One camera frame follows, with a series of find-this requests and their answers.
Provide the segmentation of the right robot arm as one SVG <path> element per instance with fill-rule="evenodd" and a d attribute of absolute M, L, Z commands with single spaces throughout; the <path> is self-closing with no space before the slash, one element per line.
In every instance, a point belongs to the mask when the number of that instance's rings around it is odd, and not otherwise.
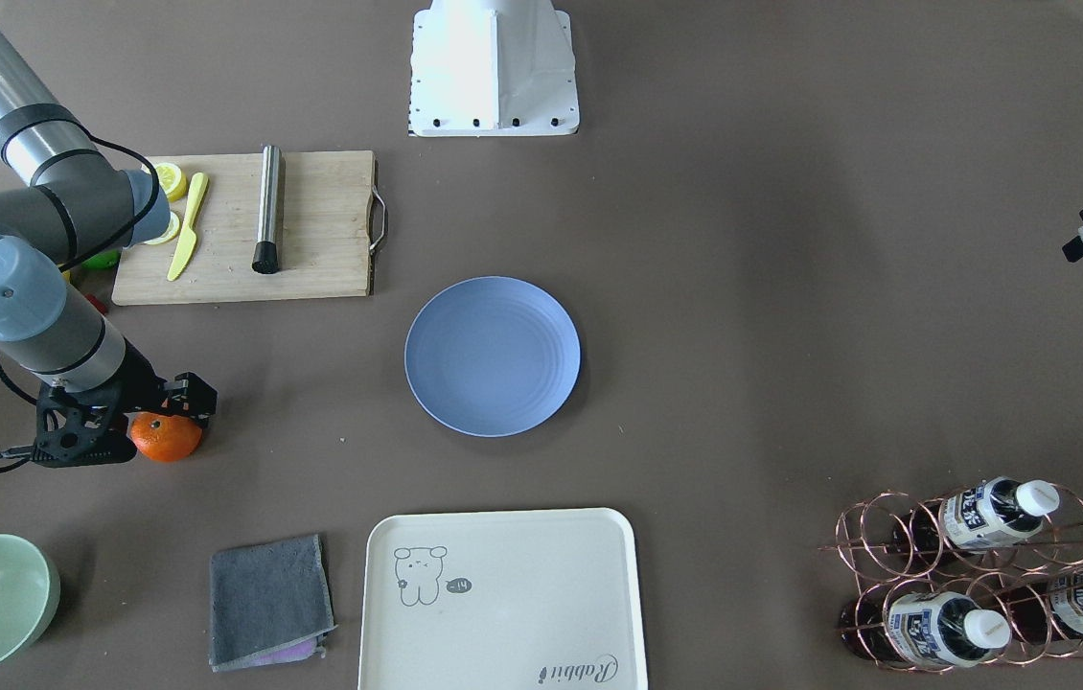
<path fill-rule="evenodd" d="M 203 431 L 217 392 L 196 373 L 161 379 L 65 271 L 95 253 L 155 240 L 170 205 L 144 156 L 133 170 L 91 134 L 0 31 L 0 158 L 23 187 L 0 193 L 0 359 L 38 379 L 30 443 L 0 450 L 0 474 L 34 463 L 74 468 L 138 454 L 130 415 Z"/>

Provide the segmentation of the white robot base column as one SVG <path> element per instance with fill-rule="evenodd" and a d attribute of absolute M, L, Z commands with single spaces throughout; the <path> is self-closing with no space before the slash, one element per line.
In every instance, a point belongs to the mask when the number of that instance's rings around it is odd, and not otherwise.
<path fill-rule="evenodd" d="M 413 17 L 413 136 L 565 136 L 580 127 L 567 12 L 550 1 L 433 1 Z"/>

